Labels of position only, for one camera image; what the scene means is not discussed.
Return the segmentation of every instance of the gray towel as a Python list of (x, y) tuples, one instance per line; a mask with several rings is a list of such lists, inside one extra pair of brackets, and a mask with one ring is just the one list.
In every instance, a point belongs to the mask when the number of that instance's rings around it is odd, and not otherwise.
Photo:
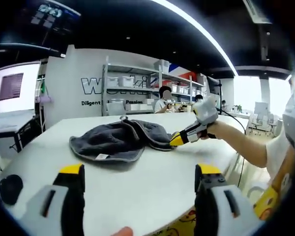
[(139, 159), (145, 146), (173, 150), (169, 145), (171, 136), (161, 125), (126, 117), (119, 122), (95, 127), (81, 137), (70, 137), (69, 144), (81, 158), (133, 162)]

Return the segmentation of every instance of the air vent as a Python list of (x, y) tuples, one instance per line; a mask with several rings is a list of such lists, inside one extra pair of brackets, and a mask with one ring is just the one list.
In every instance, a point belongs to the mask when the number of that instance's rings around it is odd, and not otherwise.
[(252, 21), (255, 24), (271, 24), (270, 19), (266, 17), (263, 11), (258, 6), (256, 6), (256, 4), (254, 4), (252, 0), (243, 0), (243, 2), (249, 12)]

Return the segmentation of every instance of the ceiling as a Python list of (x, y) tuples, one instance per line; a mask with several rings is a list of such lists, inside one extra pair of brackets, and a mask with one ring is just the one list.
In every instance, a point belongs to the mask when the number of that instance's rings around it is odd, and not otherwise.
[[(233, 75), (230, 70), (213, 72), (215, 68), (229, 68), (216, 48), (186, 20), (151, 0), (58, 1), (82, 15), (71, 42), (76, 48), (113, 49), (166, 59), (215, 78)], [(254, 24), (242, 0), (168, 1), (197, 20), (217, 40), (234, 66), (290, 69), (288, 39), (274, 25)], [(261, 56), (264, 40), (268, 60)], [(33, 57), (28, 50), (8, 50), (0, 53), (0, 64), (15, 61), (16, 55), (17, 62)], [(35, 54), (45, 56), (44, 52)]]

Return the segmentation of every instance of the finger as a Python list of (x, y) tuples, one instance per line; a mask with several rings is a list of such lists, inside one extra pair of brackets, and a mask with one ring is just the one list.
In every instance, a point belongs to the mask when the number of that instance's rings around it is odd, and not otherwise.
[(129, 227), (124, 227), (118, 233), (112, 236), (133, 236), (133, 231)]
[(201, 140), (206, 140), (206, 139), (209, 139), (209, 137), (208, 136), (201, 137)]

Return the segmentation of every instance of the ceiling light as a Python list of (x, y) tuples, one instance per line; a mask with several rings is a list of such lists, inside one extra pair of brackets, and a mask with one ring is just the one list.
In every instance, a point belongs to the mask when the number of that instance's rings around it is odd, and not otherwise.
[(285, 81), (288, 81), (288, 80), (290, 80), (290, 79), (291, 79), (291, 77), (292, 77), (292, 75), (289, 75), (289, 76), (286, 78), (286, 80), (285, 80)]
[(221, 48), (221, 46), (218, 44), (218, 42), (212, 37), (212, 35), (205, 28), (203, 28), (202, 25), (200, 25), (195, 19), (193, 19), (191, 16), (189, 16), (186, 12), (184, 12), (183, 10), (181, 10), (180, 8), (178, 8), (177, 6), (175, 6), (174, 4), (172, 4), (166, 0), (151, 0), (151, 1), (158, 3), (162, 6), (170, 9), (171, 11), (176, 13), (177, 15), (184, 18), (190, 24), (192, 24), (195, 28), (197, 28), (197, 30), (199, 30), (214, 45), (214, 47), (216, 47), (216, 49), (222, 55), (222, 57), (224, 58), (224, 60), (228, 64), (228, 66), (233, 71), (233, 74), (235, 76), (238, 76), (238, 73), (237, 73), (234, 65), (232, 64), (231, 60), (227, 56), (227, 54), (224, 52), (224, 50)]

